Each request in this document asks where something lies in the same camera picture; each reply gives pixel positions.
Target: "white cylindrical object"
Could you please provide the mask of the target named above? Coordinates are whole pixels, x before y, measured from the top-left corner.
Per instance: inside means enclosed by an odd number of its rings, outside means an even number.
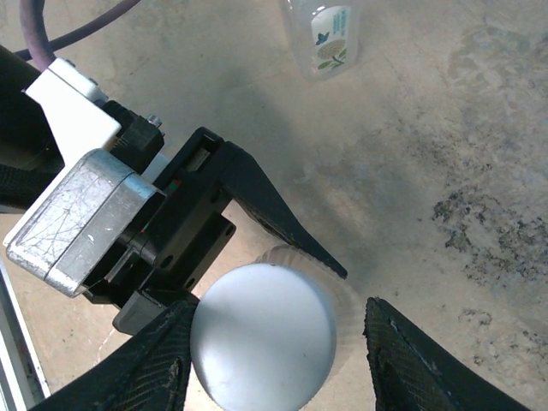
[[[337,274],[292,247],[216,281],[196,309],[191,355],[228,411],[295,411],[361,338],[363,310]]]

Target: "bolt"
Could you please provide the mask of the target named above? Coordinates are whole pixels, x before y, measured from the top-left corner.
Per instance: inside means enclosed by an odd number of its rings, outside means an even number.
[[[156,116],[155,114],[151,114],[149,117],[146,118],[146,120],[156,128],[160,128],[160,126],[162,125],[162,120],[160,120],[160,117]]]

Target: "clear plastic bottle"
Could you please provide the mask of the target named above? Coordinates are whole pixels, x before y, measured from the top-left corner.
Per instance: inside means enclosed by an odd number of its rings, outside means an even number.
[[[280,2],[291,48],[307,78],[327,79],[356,63],[363,0]]]

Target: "purple cable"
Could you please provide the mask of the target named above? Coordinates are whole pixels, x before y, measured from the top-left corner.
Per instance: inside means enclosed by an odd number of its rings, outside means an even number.
[[[36,65],[39,66],[39,69],[44,70],[55,59],[53,51],[60,50],[94,34],[125,14],[139,1],[140,0],[122,0],[112,9],[100,15],[97,19],[77,28],[73,32],[64,34],[63,36],[48,42],[45,33],[44,18],[42,16],[45,0],[21,0],[21,25],[23,27],[23,34],[25,35],[28,50],[17,51],[15,54],[25,61],[33,59]],[[44,68],[40,67],[41,64],[47,63],[48,61],[50,61],[50,63],[45,65]]]

